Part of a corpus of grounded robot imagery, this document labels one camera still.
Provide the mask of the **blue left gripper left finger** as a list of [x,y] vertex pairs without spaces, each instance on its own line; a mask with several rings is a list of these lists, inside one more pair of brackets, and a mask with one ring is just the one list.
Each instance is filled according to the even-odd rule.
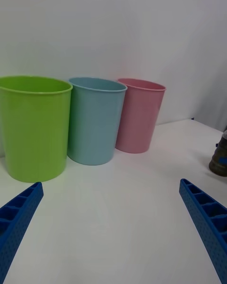
[[0,208],[1,284],[43,196],[43,185],[36,182]]

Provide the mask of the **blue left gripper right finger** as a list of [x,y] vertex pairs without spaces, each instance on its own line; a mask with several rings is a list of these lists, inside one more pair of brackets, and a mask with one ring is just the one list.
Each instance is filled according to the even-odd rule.
[[221,283],[227,283],[227,209],[185,178],[179,194]]

